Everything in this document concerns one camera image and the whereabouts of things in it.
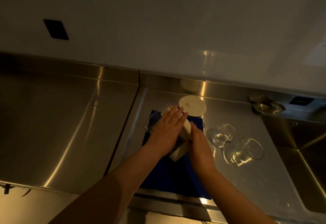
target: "blue cloth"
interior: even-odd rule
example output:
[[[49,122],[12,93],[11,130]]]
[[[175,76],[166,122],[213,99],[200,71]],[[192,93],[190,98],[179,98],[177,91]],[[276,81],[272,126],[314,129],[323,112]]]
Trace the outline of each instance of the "blue cloth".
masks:
[[[203,120],[201,118],[188,116],[188,120],[203,130]],[[142,146],[146,144],[149,136],[150,134],[146,132]],[[168,156],[164,156],[149,173],[140,188],[155,189],[187,197],[202,197],[211,200],[202,186],[198,175],[191,167],[188,152],[176,162],[173,162]]]

